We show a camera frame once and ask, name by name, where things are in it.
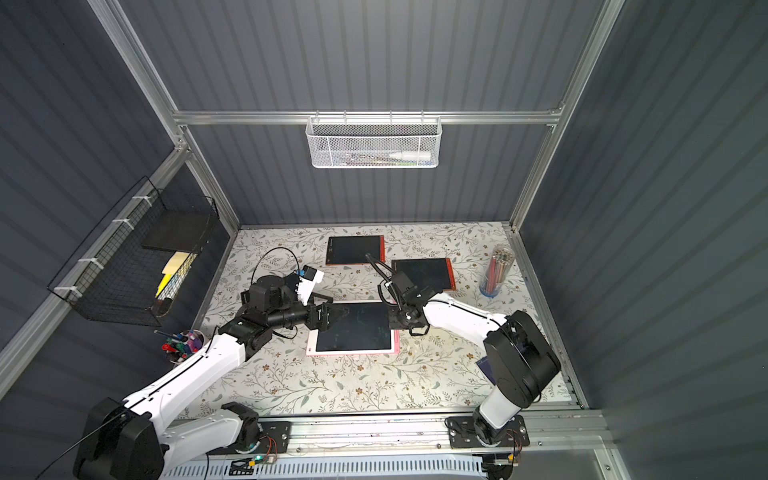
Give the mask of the pink white writing tablet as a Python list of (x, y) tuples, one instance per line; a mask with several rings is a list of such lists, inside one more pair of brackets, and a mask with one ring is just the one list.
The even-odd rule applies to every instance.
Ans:
[(399, 332), (389, 326), (389, 308), (381, 302), (347, 302), (330, 306), (330, 327), (311, 330), (306, 355), (397, 354)]

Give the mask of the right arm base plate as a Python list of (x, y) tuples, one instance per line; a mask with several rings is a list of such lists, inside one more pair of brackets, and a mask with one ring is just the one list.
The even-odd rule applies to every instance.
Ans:
[(444, 419), (453, 449), (506, 448), (520, 451), (530, 445), (522, 416), (512, 417), (503, 427), (494, 428), (478, 415), (450, 416)]

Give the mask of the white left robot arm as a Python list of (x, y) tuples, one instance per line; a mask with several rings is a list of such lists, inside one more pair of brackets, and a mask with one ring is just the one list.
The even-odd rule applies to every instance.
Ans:
[(314, 288), (324, 274), (308, 266), (285, 277), (253, 283), (237, 316), (221, 326), (200, 350), (148, 386), (117, 401), (107, 398), (89, 412), (73, 474), (78, 479), (157, 479), (172, 468), (213, 450), (244, 454), (273, 450), (259, 416), (228, 402), (202, 419), (174, 426), (178, 415), (205, 390), (250, 360), (277, 328), (330, 326), (329, 296)]

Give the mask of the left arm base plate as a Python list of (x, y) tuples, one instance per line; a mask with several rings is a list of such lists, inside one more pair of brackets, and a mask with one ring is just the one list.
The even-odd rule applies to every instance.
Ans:
[(280, 455), (288, 450), (292, 423), (288, 421), (260, 421), (255, 433), (248, 433), (234, 444), (209, 451), (211, 455)]

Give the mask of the red tablet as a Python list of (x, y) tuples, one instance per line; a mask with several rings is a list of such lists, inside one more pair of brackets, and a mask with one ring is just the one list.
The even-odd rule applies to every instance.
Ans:
[(362, 265), (367, 256), (381, 262), (386, 261), (385, 239), (380, 235), (332, 236), (326, 249), (327, 265)]
[(392, 267), (395, 271), (403, 272), (416, 286), (441, 291), (456, 289), (449, 258), (393, 259)]

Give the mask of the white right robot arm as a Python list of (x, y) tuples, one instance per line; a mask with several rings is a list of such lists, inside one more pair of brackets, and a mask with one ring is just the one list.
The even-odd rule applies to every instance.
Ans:
[(391, 329), (419, 337), (436, 328), (484, 349), (494, 387), (474, 410), (473, 428), (481, 444), (499, 443), (517, 414), (540, 399), (562, 369), (532, 317), (522, 310), (504, 315), (473, 307), (419, 287), (403, 272), (381, 277), (378, 293), (392, 298), (385, 303)]

